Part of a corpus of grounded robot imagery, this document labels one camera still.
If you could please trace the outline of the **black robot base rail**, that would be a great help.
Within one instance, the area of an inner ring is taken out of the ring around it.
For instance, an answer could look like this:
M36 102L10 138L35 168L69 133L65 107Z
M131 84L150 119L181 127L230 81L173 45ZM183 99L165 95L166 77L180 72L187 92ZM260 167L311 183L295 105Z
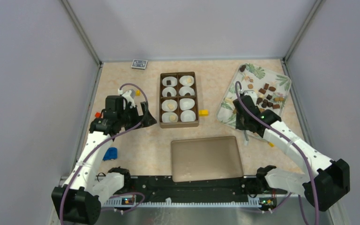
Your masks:
M242 203L259 195L286 194L285 190L264 187L255 177L174 182L169 176L131 176L115 194L140 192L145 203Z

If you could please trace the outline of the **gold box lid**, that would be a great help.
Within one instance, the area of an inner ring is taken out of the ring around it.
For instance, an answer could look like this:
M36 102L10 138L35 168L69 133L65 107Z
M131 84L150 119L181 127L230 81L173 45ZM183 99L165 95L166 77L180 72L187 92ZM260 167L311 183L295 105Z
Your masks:
M242 177L244 171L236 137L172 141L171 171L174 182Z

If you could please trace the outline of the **metal tweezers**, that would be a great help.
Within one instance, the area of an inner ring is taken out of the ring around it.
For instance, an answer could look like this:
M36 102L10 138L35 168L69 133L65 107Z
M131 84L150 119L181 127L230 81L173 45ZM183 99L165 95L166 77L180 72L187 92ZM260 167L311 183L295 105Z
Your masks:
M249 136L247 134L247 131L243 131L243 134L244 134L244 141L243 141L243 144L245 146L248 146L248 143L249 143Z

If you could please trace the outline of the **white chocolate piece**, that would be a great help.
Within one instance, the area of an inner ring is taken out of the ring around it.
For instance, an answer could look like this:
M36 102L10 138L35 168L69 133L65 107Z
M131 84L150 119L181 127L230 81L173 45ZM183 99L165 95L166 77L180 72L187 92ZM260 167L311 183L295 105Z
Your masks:
M167 107L168 107L170 110L174 109L174 106L173 106L172 104L168 104Z

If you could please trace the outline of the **cream heart chocolate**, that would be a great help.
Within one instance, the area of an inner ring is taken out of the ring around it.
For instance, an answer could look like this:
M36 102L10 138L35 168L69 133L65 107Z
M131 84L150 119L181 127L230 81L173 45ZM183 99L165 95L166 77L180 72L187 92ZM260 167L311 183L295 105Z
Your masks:
M174 116L174 115L170 115L170 116L169 116L169 121L170 121L170 122L176 122L176 121L177 121L177 117Z

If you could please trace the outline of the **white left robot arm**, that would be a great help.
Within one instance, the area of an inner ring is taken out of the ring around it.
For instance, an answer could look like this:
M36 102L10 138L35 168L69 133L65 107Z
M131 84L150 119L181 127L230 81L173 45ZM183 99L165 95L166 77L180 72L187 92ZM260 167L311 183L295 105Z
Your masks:
M125 194L130 191L131 180L120 172L109 172L100 182L95 179L115 138L157 123L149 112L148 101L140 105L142 115L139 115L131 95L106 97L105 108L90 124L87 142L78 162L64 184L52 191L52 201L61 224L93 225L104 203L115 192Z

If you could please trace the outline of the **brown chocolate box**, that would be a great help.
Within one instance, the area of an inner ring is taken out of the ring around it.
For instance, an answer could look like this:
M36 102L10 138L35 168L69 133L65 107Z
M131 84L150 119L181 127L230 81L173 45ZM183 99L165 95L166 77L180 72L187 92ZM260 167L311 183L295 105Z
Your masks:
M158 106L161 128L199 126L195 72L162 73Z

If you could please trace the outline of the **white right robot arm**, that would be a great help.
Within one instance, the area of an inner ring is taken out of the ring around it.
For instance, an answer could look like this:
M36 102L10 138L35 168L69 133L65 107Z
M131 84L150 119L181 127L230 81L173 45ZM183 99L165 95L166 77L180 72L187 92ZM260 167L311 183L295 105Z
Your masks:
M260 111L249 95L233 101L236 129L250 131L274 144L304 173L275 166L258 169L256 187L262 193L279 188L305 197L319 211L327 211L350 191L350 166L320 153L296 135L275 112Z

